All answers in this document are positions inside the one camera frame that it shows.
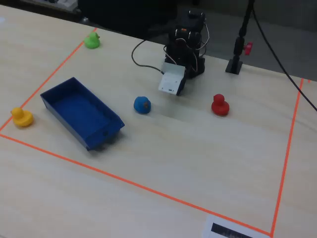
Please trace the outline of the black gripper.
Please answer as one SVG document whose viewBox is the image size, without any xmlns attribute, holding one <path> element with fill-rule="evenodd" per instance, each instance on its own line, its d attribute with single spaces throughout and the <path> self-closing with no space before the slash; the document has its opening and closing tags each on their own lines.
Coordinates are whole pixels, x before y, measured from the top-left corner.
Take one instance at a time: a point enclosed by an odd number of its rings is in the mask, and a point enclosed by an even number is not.
<svg viewBox="0 0 317 238">
<path fill-rule="evenodd" d="M 177 96 L 179 96 L 181 94 L 181 91 L 184 88 L 186 80 L 187 80 L 187 77 L 186 77 L 186 75 L 184 75 L 183 78 L 180 81 L 180 84 L 179 84 L 179 87 L 178 87 L 178 90 L 177 90 L 177 93 L 176 93 Z"/>
</svg>

